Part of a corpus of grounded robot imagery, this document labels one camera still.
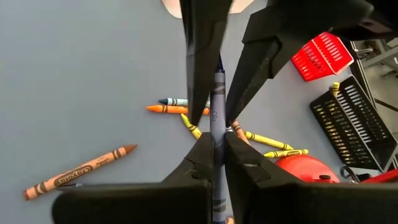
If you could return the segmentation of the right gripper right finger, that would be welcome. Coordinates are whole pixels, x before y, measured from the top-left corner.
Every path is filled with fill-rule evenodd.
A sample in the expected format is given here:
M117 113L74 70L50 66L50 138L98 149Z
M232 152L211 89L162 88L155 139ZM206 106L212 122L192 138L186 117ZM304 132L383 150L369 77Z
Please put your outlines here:
M236 223L397 223L396 184L307 183L226 133Z

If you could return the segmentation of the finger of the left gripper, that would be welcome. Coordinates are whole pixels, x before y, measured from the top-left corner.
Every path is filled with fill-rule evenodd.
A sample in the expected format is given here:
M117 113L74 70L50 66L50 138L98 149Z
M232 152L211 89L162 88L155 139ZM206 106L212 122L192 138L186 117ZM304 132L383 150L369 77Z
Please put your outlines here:
M219 62L232 0L180 0L186 39L188 117L197 125Z
M374 10L363 0L269 1L251 14L244 44L226 98L226 124L231 124L269 78L310 40L323 32L347 38Z

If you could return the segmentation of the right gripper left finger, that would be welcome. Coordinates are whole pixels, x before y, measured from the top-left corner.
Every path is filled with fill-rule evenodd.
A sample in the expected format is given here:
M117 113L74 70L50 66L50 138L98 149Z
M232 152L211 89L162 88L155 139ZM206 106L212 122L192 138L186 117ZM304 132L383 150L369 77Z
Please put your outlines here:
M214 139L203 133L161 182L82 185L52 205L54 223L197 223L213 221Z

